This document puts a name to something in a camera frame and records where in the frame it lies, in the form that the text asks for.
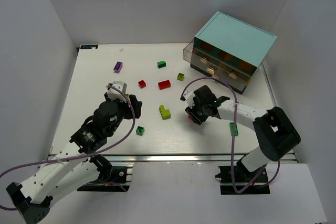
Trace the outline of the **lime L-shaped lego brick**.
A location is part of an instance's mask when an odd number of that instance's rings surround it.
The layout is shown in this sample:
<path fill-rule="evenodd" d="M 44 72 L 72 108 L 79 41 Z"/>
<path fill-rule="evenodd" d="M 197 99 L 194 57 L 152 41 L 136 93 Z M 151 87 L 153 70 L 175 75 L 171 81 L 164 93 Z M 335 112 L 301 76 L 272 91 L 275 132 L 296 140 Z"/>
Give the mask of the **lime L-shaped lego brick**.
<path fill-rule="evenodd" d="M 163 120 L 167 120 L 171 118 L 171 113 L 169 109 L 166 109 L 164 105 L 159 106 L 159 112 Z"/>

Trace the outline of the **green lego brick top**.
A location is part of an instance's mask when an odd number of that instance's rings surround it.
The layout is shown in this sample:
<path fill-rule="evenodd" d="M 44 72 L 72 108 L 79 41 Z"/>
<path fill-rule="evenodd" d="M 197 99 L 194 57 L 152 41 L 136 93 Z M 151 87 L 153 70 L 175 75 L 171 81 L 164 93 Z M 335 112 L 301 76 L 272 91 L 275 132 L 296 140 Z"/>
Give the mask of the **green lego brick top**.
<path fill-rule="evenodd" d="M 161 69 L 163 67 L 166 67 L 166 62 L 165 61 L 159 61 L 157 62 L 157 68 Z"/>

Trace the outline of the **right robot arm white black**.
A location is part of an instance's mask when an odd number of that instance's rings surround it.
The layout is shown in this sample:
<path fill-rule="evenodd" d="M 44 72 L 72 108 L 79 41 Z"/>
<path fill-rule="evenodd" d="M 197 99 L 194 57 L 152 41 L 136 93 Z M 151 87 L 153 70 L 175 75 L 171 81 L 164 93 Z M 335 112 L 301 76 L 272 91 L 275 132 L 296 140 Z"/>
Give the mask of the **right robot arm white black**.
<path fill-rule="evenodd" d="M 258 147 L 243 156 L 234 166 L 239 178 L 255 176 L 269 162 L 277 162 L 301 142 L 301 137 L 286 113 L 277 106 L 269 110 L 254 109 L 229 97 L 217 98 L 207 85 L 185 92 L 185 112 L 198 125 L 208 117 L 220 120 L 235 119 L 256 134 Z"/>

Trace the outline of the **teal drawer cabinet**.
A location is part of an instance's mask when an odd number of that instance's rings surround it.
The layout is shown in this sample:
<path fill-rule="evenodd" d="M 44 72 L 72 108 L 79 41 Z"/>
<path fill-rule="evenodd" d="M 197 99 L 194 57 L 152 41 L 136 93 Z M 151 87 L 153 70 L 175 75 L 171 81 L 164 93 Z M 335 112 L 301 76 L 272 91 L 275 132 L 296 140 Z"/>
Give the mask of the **teal drawer cabinet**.
<path fill-rule="evenodd" d="M 194 47 L 199 47 L 201 43 L 205 42 L 258 69 L 276 39 L 277 36 L 274 34 L 222 12 L 216 12 L 196 33 L 192 41 Z M 243 94 L 247 87 L 242 91 L 232 86 L 231 88 L 237 93 Z"/>

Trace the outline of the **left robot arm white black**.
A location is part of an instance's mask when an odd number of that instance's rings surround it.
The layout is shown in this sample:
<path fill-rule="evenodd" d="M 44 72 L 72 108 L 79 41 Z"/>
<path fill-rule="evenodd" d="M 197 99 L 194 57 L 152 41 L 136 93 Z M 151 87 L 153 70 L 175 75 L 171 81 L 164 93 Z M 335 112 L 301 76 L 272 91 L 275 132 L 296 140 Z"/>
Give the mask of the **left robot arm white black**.
<path fill-rule="evenodd" d="M 135 95 L 105 95 L 105 101 L 86 118 L 66 146 L 32 177 L 6 188 L 26 223 L 39 223 L 60 199 L 86 183 L 109 182 L 116 177 L 111 163 L 96 151 L 102 148 L 122 120 L 138 119 L 142 102 Z"/>

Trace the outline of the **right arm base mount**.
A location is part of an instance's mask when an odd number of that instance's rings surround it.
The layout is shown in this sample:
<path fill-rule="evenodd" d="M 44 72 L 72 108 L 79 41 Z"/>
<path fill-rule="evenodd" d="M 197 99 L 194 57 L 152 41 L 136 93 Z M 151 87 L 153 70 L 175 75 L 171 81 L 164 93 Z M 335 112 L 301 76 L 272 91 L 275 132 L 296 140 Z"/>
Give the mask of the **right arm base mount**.
<path fill-rule="evenodd" d="M 253 177 L 257 174 L 257 171 L 250 174 L 243 174 L 243 172 L 234 166 L 234 176 L 237 190 L 241 190 L 245 185 L 247 185 Z M 221 195 L 236 195 L 234 191 L 232 178 L 231 178 L 231 167 L 219 166 L 218 174 L 215 175 L 215 179 L 220 184 L 220 194 Z M 261 174 L 253 180 L 249 187 L 244 190 L 241 195 L 269 195 L 270 189 L 269 185 L 262 187 L 262 185 L 268 182 L 267 171 L 264 168 Z"/>

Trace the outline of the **purple lego brick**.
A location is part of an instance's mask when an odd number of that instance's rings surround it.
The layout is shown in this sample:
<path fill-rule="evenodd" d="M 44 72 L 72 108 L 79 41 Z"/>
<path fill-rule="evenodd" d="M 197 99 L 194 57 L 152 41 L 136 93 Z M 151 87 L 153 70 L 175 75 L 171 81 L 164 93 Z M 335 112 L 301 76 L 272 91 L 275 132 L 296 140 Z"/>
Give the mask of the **purple lego brick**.
<path fill-rule="evenodd" d="M 113 72 L 119 73 L 121 71 L 122 67 L 123 67 L 123 62 L 117 61 L 117 63 L 115 64 L 115 66 L 113 68 Z"/>

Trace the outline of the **transparent drawer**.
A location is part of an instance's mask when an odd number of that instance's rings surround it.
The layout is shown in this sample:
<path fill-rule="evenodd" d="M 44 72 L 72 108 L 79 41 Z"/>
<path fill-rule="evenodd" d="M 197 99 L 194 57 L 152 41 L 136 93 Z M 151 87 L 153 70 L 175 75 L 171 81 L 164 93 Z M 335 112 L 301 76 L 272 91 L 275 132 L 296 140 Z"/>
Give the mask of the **transparent drawer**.
<path fill-rule="evenodd" d="M 257 67 L 205 42 L 199 47 L 194 47 L 193 41 L 187 44 L 183 59 L 197 71 L 221 79 L 240 91 L 248 86 L 257 70 Z"/>

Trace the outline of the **red long lego brick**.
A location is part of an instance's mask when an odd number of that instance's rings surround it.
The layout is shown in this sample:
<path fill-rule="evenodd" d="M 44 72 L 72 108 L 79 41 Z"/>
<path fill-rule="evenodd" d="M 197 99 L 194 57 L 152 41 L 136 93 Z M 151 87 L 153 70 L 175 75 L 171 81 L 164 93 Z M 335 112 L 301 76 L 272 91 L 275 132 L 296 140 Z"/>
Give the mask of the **red long lego brick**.
<path fill-rule="evenodd" d="M 161 81 L 158 83 L 158 86 L 160 90 L 167 89 L 171 87 L 171 82 L 170 80 Z"/>

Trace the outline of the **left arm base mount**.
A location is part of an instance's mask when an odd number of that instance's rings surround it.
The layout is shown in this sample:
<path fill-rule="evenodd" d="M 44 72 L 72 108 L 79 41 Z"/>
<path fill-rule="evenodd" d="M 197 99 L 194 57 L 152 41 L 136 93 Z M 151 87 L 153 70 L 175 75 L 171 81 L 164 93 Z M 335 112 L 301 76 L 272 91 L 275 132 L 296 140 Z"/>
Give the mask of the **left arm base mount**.
<path fill-rule="evenodd" d="M 132 180 L 133 167 L 131 165 L 111 164 L 103 155 L 92 158 L 96 165 L 98 177 L 82 185 L 77 191 L 87 192 L 127 192 Z"/>

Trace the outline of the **lime small lego brick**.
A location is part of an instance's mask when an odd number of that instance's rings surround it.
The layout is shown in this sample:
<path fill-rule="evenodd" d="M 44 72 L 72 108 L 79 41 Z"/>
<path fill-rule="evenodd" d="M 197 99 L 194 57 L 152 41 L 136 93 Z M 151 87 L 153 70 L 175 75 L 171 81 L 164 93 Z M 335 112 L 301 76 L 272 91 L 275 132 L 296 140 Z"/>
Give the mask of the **lime small lego brick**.
<path fill-rule="evenodd" d="M 185 75 L 183 74 L 183 73 L 179 73 L 178 75 L 177 75 L 177 80 L 179 80 L 179 81 L 183 81 L 184 80 L 184 78 L 185 78 Z"/>

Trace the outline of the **dark green square lego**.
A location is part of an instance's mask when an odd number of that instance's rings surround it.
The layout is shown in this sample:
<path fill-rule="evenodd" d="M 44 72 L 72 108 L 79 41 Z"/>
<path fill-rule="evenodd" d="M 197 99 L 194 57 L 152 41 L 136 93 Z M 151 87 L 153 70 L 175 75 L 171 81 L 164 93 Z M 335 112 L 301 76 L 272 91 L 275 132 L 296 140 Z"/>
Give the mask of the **dark green square lego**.
<path fill-rule="evenodd" d="M 145 128 L 142 127 L 142 126 L 138 126 L 136 128 L 136 134 L 139 135 L 139 136 L 142 136 L 144 134 L 144 131 L 145 131 Z"/>

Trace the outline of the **small red lego brick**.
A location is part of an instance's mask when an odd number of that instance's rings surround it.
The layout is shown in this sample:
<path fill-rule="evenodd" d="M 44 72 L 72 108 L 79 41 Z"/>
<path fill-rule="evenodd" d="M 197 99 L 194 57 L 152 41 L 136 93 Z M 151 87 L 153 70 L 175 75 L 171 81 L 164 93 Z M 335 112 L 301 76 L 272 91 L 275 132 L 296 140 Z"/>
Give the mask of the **small red lego brick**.
<path fill-rule="evenodd" d="M 139 82 L 138 82 L 138 85 L 139 85 L 140 88 L 144 88 L 144 87 L 146 87 L 146 83 L 145 83 L 144 80 L 139 81 Z"/>

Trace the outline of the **green long lego brick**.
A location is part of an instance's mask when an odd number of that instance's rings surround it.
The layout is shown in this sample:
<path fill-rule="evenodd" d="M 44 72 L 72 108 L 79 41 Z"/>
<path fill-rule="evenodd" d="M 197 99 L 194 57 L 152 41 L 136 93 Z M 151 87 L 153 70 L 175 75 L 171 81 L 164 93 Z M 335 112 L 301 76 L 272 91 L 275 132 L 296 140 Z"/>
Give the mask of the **green long lego brick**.
<path fill-rule="evenodd" d="M 238 126 L 234 122 L 229 123 L 229 129 L 230 129 L 231 136 L 239 135 Z"/>

